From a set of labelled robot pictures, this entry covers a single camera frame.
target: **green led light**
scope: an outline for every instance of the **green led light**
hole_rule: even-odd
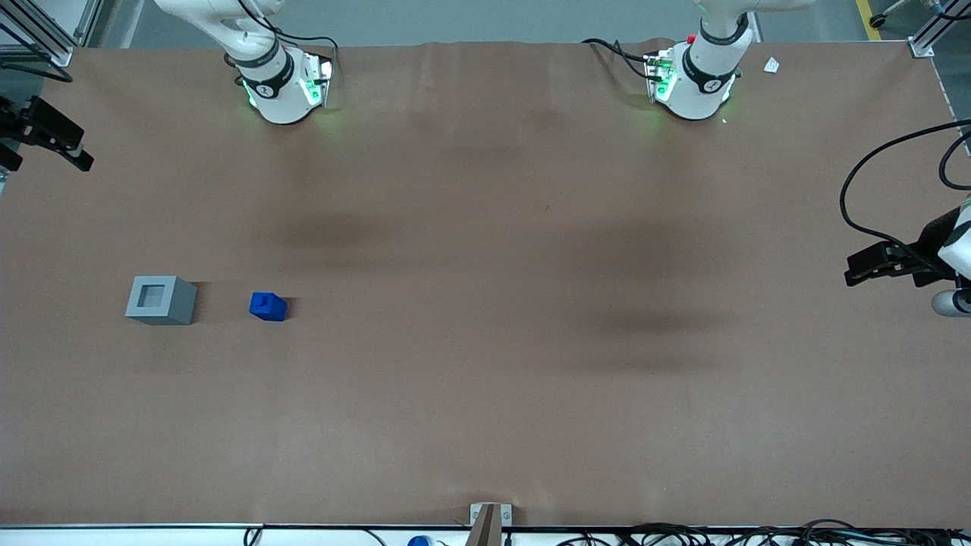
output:
[[[247,85],[246,80],[243,80],[243,89],[246,90],[246,95],[250,98],[250,106],[257,108],[256,99],[252,98],[252,92],[250,91],[250,86]]]

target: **blue block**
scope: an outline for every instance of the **blue block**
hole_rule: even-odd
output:
[[[192,323],[196,287],[175,275],[139,275],[128,294],[124,316],[152,325]]]
[[[264,321],[281,323],[286,318],[286,300],[272,292],[253,292],[250,312]]]

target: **cable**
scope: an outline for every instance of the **cable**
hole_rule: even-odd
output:
[[[278,38],[283,37],[283,38],[289,38],[290,40],[299,40],[303,42],[315,42],[317,40],[324,40],[334,45],[335,54],[337,52],[337,49],[339,49],[339,47],[337,46],[337,42],[335,42],[334,39],[329,36],[295,36],[293,34],[287,34],[283,32],[279,26],[274,26],[273,23],[271,23],[269,19],[267,19],[266,17],[263,17],[263,18],[257,17],[256,14],[253,13],[252,10],[250,10],[250,7],[246,5],[244,0],[236,0],[236,2],[240,5],[241,8],[243,8],[243,11],[246,12],[246,15],[250,16],[250,18],[256,22],[256,24],[274,33],[275,35],[277,35]]]
[[[931,133],[936,133],[936,132],[943,131],[943,130],[947,130],[947,129],[953,129],[953,128],[956,128],[956,127],[962,127],[964,125],[971,125],[971,119],[959,119],[958,121],[951,121],[950,123],[942,123],[940,125],[934,125],[933,127],[927,127],[926,129],[921,129],[920,131],[914,131],[912,133],[907,133],[906,135],[903,135],[901,137],[897,137],[897,138],[895,138],[895,139],[893,139],[893,140],[891,140],[889,142],[883,143],[882,145],[880,145],[876,149],[874,149],[872,152],[870,152],[869,154],[865,155],[863,157],[863,159],[861,159],[856,164],[856,166],[853,168],[852,171],[850,171],[850,174],[847,176],[846,181],[843,183],[843,188],[840,189],[840,214],[843,215],[843,222],[845,222],[849,227],[852,227],[856,231],[859,231],[861,233],[866,233],[867,235],[873,235],[874,237],[878,237],[878,238],[883,239],[885,241],[889,241],[890,243],[892,243],[892,244],[900,247],[900,249],[903,252],[907,253],[908,256],[910,256],[913,259],[919,261],[924,266],[926,266],[928,269],[930,269],[931,271],[933,271],[934,273],[936,273],[937,275],[939,275],[939,276],[941,276],[941,277],[943,277],[945,279],[949,279],[953,275],[951,273],[946,272],[946,271],[942,271],[936,264],[931,263],[930,261],[928,261],[927,259],[925,259],[923,256],[920,256],[919,254],[917,254],[914,251],[914,249],[910,248],[909,245],[905,244],[900,239],[897,239],[896,237],[893,237],[891,235],[888,235],[886,233],[883,233],[882,231],[878,231],[876,229],[871,229],[869,227],[864,227],[864,226],[862,226],[862,225],[854,222],[853,220],[851,220],[850,219],[850,213],[847,212],[847,190],[850,189],[850,184],[853,182],[854,178],[856,177],[856,173],[858,173],[859,170],[863,168],[863,165],[865,165],[866,162],[869,161],[870,159],[872,159],[875,155],[877,155],[880,152],[886,150],[887,148],[896,146],[896,145],[898,145],[900,143],[907,142],[909,140],[913,140],[913,139],[916,139],[916,138],[920,138],[920,137],[922,137],[924,135],[929,135]],[[963,141],[963,138],[964,137],[962,137],[961,139],[958,139],[957,140],[957,146],[960,146],[960,142]],[[947,158],[948,157],[949,157],[949,155],[948,154],[945,154],[945,156],[943,158],[944,159],[944,164],[947,163]],[[810,522],[810,523],[817,525],[819,523],[826,523],[826,522],[830,522],[830,521],[829,520],[816,520],[815,522]]]
[[[944,186],[947,186],[948,188],[958,189],[961,191],[971,191],[971,186],[961,186],[951,182],[951,180],[948,179],[947,174],[948,161],[951,160],[951,156],[954,155],[954,151],[969,140],[971,140],[971,131],[968,131],[967,134],[958,137],[958,139],[951,144],[948,150],[944,152],[944,155],[941,157],[941,162],[937,165],[937,176],[941,179],[941,182],[944,183]]]
[[[640,70],[638,70],[637,67],[635,67],[634,64],[630,61],[637,60],[640,62],[644,62],[644,57],[637,56],[635,54],[624,51],[623,48],[620,46],[620,40],[615,40],[614,44],[610,45],[599,38],[587,38],[586,40],[583,40],[582,43],[596,45],[596,46],[603,46],[604,48],[607,48],[608,50],[610,50],[610,52],[613,53],[614,55],[619,55],[620,58],[623,59],[623,62],[625,62],[627,66],[630,68],[630,70],[634,72],[634,74],[637,74],[638,76],[640,76],[641,78],[644,78],[645,80],[650,80],[651,82],[662,81],[662,79],[659,76],[652,76],[650,74],[645,74]],[[657,53],[657,51],[649,51],[647,53],[644,53],[644,55],[650,55],[654,53]]]
[[[263,528],[249,528],[243,533],[243,546],[255,546],[256,541],[263,534]]]
[[[580,537],[577,537],[577,538],[571,538],[569,540],[564,540],[564,541],[560,542],[559,544],[557,544],[556,546],[570,546],[571,544],[573,544],[575,542],[580,542],[580,541],[583,541],[583,542],[585,542],[587,544],[591,544],[591,543],[599,544],[600,546],[614,546],[614,544],[611,544],[610,542],[607,542],[606,540],[604,540],[602,538],[597,538],[596,536],[590,536],[589,533],[585,533],[583,536],[580,536]]]
[[[971,19],[971,14],[967,14],[967,15],[963,15],[963,16],[949,16],[948,14],[946,14],[944,12],[944,7],[941,6],[940,4],[937,4],[937,6],[935,6],[935,8],[940,8],[941,9],[941,13],[937,14],[937,18],[939,18],[939,19],[943,19],[943,20],[968,20],[968,19]]]
[[[608,50],[612,51],[615,55],[624,55],[630,60],[644,61],[644,57],[639,57],[633,53],[628,53],[624,50],[616,50],[614,49],[614,44],[610,44],[599,38],[587,38],[586,40],[583,40],[581,44],[595,44],[597,46],[603,46],[604,48],[607,48]]]
[[[379,536],[377,536],[372,530],[370,530],[370,529],[362,529],[362,530],[364,532],[370,534],[371,536],[373,536],[374,539],[378,541],[378,544],[381,544],[381,546],[387,546],[387,544],[385,544],[385,542],[383,540],[381,540],[381,538]]]
[[[31,68],[29,66],[23,66],[22,64],[11,64],[2,59],[0,59],[0,69],[14,70],[17,72],[25,72],[27,74],[33,74],[35,76],[40,76],[41,78],[56,80],[58,82],[63,82],[65,84],[70,84],[71,82],[74,81],[74,78],[72,78],[71,75],[68,74],[66,70],[54,64],[53,60],[50,58],[50,55],[43,52],[37,46],[37,44],[27,43],[27,41],[21,38],[19,34],[12,31],[10,28],[7,27],[6,24],[3,24],[2,22],[0,22],[0,29],[3,29],[3,31],[6,32],[11,38],[17,40],[22,46],[24,46],[25,48],[28,48],[31,52],[37,55],[39,59],[46,62],[50,66],[50,68],[54,69],[54,72],[56,72],[56,74],[53,74],[51,72],[47,72],[44,70],[38,70],[36,68]]]

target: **metal frame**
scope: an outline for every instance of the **metal frame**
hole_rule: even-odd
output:
[[[104,0],[89,0],[73,34],[62,28],[33,0],[0,0],[0,14],[5,15],[22,32],[27,42],[33,42],[50,55],[60,67],[71,62],[74,48],[86,44],[91,26],[101,12]],[[8,58],[34,59],[36,54],[21,45],[0,46]]]
[[[971,0],[942,1],[941,5],[944,7],[944,13],[949,16],[960,17],[971,14]],[[921,27],[921,30],[917,31],[917,34],[907,38],[914,58],[934,56],[934,44],[958,22],[934,15]]]

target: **table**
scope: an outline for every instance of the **table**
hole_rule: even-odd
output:
[[[25,150],[0,199],[0,521],[967,523],[968,323],[842,276],[849,169],[950,119],[905,44],[755,45],[700,122],[602,50],[495,43],[342,51],[273,126],[220,56],[79,51],[46,91],[95,163]],[[854,217],[956,206],[954,136]],[[195,324],[123,316],[150,274]]]

